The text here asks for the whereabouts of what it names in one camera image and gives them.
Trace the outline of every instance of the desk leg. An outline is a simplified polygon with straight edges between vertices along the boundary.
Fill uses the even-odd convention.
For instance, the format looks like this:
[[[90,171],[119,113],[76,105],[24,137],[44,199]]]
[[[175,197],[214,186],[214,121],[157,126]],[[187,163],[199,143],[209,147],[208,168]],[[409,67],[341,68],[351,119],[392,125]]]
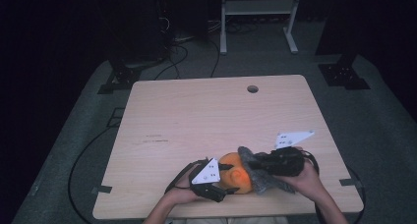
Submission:
[[[221,33],[220,33],[220,54],[227,54],[226,41],[226,0],[221,0]]]
[[[291,14],[289,16],[289,24],[288,24],[288,27],[284,28],[285,38],[287,39],[287,42],[288,42],[288,45],[292,54],[298,53],[298,48],[297,48],[297,45],[295,44],[295,41],[294,41],[294,38],[292,37],[291,32],[292,32],[292,27],[294,26],[295,15],[297,14],[299,3],[300,3],[300,0],[294,0],[294,2],[292,3]]]

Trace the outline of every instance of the white marker tag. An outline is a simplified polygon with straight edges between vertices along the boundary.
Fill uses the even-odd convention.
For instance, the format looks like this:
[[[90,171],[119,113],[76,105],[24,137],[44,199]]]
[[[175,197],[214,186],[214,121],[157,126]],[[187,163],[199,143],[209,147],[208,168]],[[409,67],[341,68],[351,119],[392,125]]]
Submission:
[[[276,136],[275,149],[293,146],[294,144],[309,138],[313,134],[313,130],[308,132],[279,133],[278,136]]]
[[[215,183],[220,181],[218,161],[212,158],[208,165],[191,181],[192,184]]]

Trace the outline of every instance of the gray carpet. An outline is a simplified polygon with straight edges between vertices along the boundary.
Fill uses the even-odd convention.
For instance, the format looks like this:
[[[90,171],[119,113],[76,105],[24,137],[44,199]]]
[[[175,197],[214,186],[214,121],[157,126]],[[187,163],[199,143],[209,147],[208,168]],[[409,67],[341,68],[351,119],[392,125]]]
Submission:
[[[360,223],[415,223],[417,125],[383,82],[376,67],[360,56],[353,68],[371,89],[346,90],[327,85],[318,65],[335,62],[338,56],[315,56],[323,26],[324,23],[314,22],[295,24],[297,55],[288,49],[283,24],[258,25],[257,30],[246,34],[229,34],[228,54],[220,56],[213,76],[303,75],[345,163],[356,172],[365,188],[366,207]],[[210,39],[218,46],[218,34]],[[209,78],[217,58],[215,46],[198,40],[182,46],[187,48],[188,56],[177,65],[179,78]],[[172,48],[174,62],[184,54],[184,49]],[[152,81],[169,65],[165,61],[144,70],[141,81]],[[14,223],[85,223],[81,216],[91,223],[141,223],[140,220],[98,221],[91,215],[95,188],[101,184],[117,135],[117,128],[108,128],[107,124],[116,108],[125,107],[130,93],[116,90],[112,94],[97,94],[110,72],[109,64],[104,62],[91,76]],[[176,78],[178,73],[171,68],[158,79]],[[122,114],[123,110],[116,110],[110,124],[117,124]],[[69,176],[76,161],[71,194],[79,213],[68,197]],[[357,214],[347,214],[347,217],[353,222]],[[290,223],[319,223],[315,215],[288,219]]]

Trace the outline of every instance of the wooden table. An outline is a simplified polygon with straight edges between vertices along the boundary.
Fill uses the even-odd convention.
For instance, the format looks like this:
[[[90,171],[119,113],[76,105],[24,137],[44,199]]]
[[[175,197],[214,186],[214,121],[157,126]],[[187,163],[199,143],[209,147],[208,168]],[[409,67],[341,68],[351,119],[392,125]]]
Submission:
[[[256,87],[258,92],[248,91]],[[123,116],[102,181],[97,219],[146,218],[166,186],[189,163],[220,158],[246,146],[270,152],[278,133],[314,130],[299,146],[312,152],[321,179],[343,212],[363,203],[328,126],[302,76],[138,82]],[[301,195],[270,189],[264,195],[226,196],[177,205],[171,217],[268,216],[314,213]]]

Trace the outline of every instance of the dark background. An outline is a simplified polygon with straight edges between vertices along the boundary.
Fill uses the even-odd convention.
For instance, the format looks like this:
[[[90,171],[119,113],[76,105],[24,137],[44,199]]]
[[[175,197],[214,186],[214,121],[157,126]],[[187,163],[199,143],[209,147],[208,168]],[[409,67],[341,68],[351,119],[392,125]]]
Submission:
[[[159,58],[169,43],[158,35],[155,14],[204,35],[206,20],[220,11],[220,0],[138,0],[126,13],[134,8],[119,1],[0,0],[0,222],[12,220],[109,51]],[[317,53],[339,54],[353,45],[416,119],[416,11],[416,0],[301,0],[297,20],[328,18]]]

